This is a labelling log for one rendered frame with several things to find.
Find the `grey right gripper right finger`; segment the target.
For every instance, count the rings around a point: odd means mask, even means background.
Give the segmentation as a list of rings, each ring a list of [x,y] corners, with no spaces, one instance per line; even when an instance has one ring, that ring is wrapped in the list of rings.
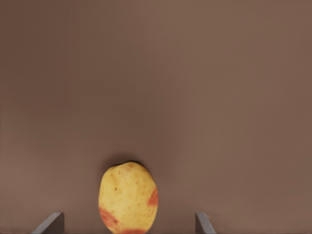
[[[205,212],[195,213],[195,233],[196,234],[216,234],[207,214]]]

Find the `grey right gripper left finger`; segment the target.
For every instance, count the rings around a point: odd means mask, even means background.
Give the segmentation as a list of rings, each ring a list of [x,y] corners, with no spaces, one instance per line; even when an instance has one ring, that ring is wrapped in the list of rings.
[[[64,213],[52,213],[30,234],[64,234]]]

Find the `yellow potato with red patches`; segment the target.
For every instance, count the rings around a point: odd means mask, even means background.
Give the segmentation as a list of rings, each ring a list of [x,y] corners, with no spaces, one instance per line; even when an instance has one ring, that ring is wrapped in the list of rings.
[[[101,219],[113,234],[145,234],[158,209],[158,189],[141,164],[130,161],[109,168],[99,188]]]

